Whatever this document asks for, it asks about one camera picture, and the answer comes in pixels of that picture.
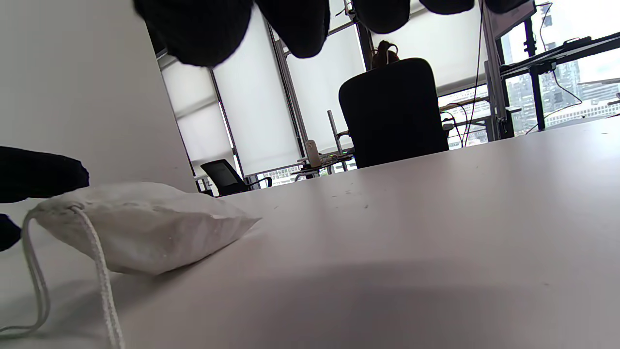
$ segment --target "white wall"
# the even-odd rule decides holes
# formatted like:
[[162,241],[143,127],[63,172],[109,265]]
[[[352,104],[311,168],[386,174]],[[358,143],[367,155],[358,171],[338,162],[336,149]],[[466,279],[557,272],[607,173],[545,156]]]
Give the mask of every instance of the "white wall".
[[0,0],[0,144],[81,160],[91,184],[196,191],[131,0]]

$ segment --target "mesh office chair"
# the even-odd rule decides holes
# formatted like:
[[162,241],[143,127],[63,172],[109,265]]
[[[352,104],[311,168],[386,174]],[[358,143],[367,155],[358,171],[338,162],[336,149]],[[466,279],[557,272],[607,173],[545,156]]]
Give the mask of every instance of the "mesh office chair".
[[237,171],[235,171],[231,164],[229,164],[228,161],[224,159],[211,161],[209,163],[200,165],[200,167],[213,181],[213,184],[218,187],[218,192],[220,196],[250,191],[253,185],[262,181],[267,181],[268,187],[271,187],[273,184],[271,177],[265,177],[260,181],[246,184],[245,182],[243,182],[243,179],[239,177]]
[[339,99],[358,168],[448,150],[433,71],[421,58],[358,75]]

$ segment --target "desk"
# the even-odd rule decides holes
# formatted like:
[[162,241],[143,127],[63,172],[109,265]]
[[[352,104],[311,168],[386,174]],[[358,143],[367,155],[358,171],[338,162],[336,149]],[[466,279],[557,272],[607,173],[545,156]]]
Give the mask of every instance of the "desk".
[[[619,173],[609,119],[226,197],[264,220],[191,268],[114,277],[127,348],[617,349]],[[37,251],[45,336],[1,346],[99,348],[93,263]],[[0,278],[2,322],[32,318],[20,253]]]

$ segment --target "person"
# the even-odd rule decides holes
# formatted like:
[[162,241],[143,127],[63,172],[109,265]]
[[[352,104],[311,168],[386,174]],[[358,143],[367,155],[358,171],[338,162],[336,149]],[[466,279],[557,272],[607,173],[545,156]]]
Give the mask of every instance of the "person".
[[[391,47],[396,47],[396,52],[390,51]],[[388,41],[381,41],[379,43],[379,47],[377,47],[376,52],[373,55],[373,60],[371,62],[371,68],[377,69],[382,66],[386,66],[390,63],[394,63],[401,60],[398,58],[398,46]]]

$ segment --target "drawstring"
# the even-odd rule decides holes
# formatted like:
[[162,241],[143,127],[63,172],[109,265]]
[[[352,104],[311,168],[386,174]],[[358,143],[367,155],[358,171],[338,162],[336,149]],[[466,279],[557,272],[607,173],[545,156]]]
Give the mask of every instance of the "drawstring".
[[18,333],[0,334],[1,339],[5,338],[19,338],[25,337],[34,331],[38,330],[50,316],[50,293],[45,284],[41,267],[37,260],[32,241],[30,239],[29,222],[32,219],[35,211],[32,210],[26,214],[24,223],[22,224],[22,246],[24,248],[24,256],[26,258],[26,264],[28,265],[28,271],[30,272],[30,278],[32,279],[32,285],[35,289],[35,298],[37,300],[37,321],[30,326],[8,326],[0,329],[0,333],[6,331],[21,331]]
[[112,296],[112,285],[110,284],[110,273],[105,262],[104,251],[101,248],[101,241],[95,227],[92,226],[91,220],[78,206],[71,206],[75,214],[81,218],[82,226],[88,234],[91,242],[91,248],[94,255],[95,267],[97,268],[97,278],[99,279],[99,289],[101,291],[101,301],[104,307],[105,325],[108,328],[108,337],[114,349],[125,349],[125,341],[123,340],[123,332],[120,329],[116,306],[114,305],[114,297]]
[[[97,278],[99,279],[99,289],[101,292],[101,300],[104,309],[105,324],[108,330],[108,337],[113,349],[125,349],[125,341],[123,340],[123,333],[118,321],[118,314],[114,305],[114,298],[112,296],[112,286],[110,284],[110,273],[104,258],[104,251],[101,247],[101,241],[97,235],[95,227],[93,227],[91,220],[82,211],[81,207],[71,206],[69,207],[80,218],[82,227],[86,231],[88,239],[91,243],[91,248],[94,253],[93,260],[95,261],[95,267],[97,268]],[[50,293],[45,284],[43,273],[39,267],[37,256],[32,246],[29,233],[29,222],[33,218],[33,214],[36,211],[32,210],[28,212],[24,218],[22,224],[22,244],[24,246],[24,255],[26,263],[28,264],[28,270],[30,271],[30,277],[32,278],[32,284],[35,289],[35,296],[37,298],[37,322],[31,326],[8,326],[0,329],[0,333],[5,331],[22,330],[21,333],[11,333],[9,335],[0,334],[0,339],[5,338],[18,338],[27,336],[34,331],[38,330],[47,320],[50,315]]]

